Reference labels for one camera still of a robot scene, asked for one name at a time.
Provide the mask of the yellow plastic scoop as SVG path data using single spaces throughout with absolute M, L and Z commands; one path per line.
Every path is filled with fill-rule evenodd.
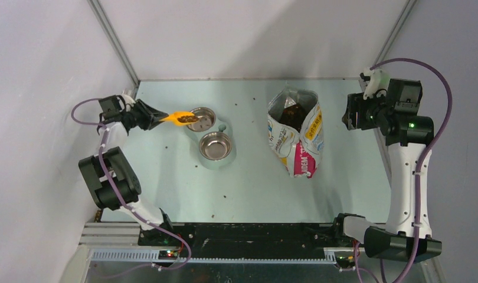
M 175 126 L 188 126 L 198 121 L 199 117 L 189 111 L 177 111 L 161 119 L 161 122 L 171 122 Z

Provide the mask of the pet food bag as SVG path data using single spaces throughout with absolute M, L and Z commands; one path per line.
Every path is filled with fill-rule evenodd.
M 300 132 L 279 123 L 285 108 L 301 104 L 307 116 Z M 312 178 L 322 160 L 323 114 L 314 91 L 286 85 L 267 105 L 268 143 L 291 177 Z

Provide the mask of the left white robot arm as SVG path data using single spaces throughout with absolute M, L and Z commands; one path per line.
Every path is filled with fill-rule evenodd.
M 96 101 L 102 111 L 91 125 L 100 137 L 98 149 L 78 163 L 94 203 L 130 216 L 144 231 L 153 230 L 160 245 L 171 244 L 175 229 L 162 209 L 142 197 L 140 181 L 122 151 L 131 129 L 151 130 L 169 115 L 124 94 Z

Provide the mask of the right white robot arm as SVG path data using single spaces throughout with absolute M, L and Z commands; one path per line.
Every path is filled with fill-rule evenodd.
M 378 129 L 385 137 L 391 169 L 391 203 L 384 226 L 363 216 L 341 213 L 332 239 L 339 246 L 359 241 L 369 258 L 422 262 L 442 253 L 433 239 L 427 209 L 427 173 L 434 122 L 418 115 L 423 88 L 419 81 L 363 78 L 362 93 L 348 95 L 342 122 L 348 130 Z

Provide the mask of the far steel bowl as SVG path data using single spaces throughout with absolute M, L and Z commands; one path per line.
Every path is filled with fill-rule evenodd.
M 216 121 L 216 115 L 213 110 L 208 107 L 197 107 L 190 111 L 195 114 L 198 121 L 187 125 L 187 129 L 193 132 L 203 132 L 209 130 Z

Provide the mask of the steel bowl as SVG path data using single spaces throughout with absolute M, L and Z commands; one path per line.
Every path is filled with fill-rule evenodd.
M 232 152 L 232 149 L 231 139 L 220 131 L 208 133 L 199 141 L 201 155 L 211 161 L 225 159 Z
M 193 132 L 203 132 L 209 130 L 216 121 L 216 115 L 213 110 L 208 107 L 197 107 L 190 111 L 195 114 L 198 121 L 187 125 L 187 129 Z

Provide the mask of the brown kibble in bag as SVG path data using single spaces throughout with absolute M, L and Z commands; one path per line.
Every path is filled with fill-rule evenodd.
M 283 110 L 279 123 L 300 132 L 306 116 L 307 111 L 301 104 L 297 103 Z

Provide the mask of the mint double bowl stand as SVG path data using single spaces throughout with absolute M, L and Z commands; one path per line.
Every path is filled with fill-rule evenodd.
M 191 113 L 199 120 L 185 126 L 184 132 L 196 144 L 203 167 L 218 170 L 233 162 L 237 151 L 231 126 L 208 107 L 194 108 Z

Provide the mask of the near steel bowl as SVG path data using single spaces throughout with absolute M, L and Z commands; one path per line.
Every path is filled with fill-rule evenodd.
M 220 131 L 208 133 L 199 141 L 201 155 L 211 161 L 225 159 L 232 152 L 232 149 L 231 139 Z

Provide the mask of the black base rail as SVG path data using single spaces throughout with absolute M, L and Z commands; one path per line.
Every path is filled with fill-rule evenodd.
M 322 259 L 354 240 L 330 223 L 175 223 L 167 235 L 141 231 L 139 246 L 175 247 L 192 259 Z

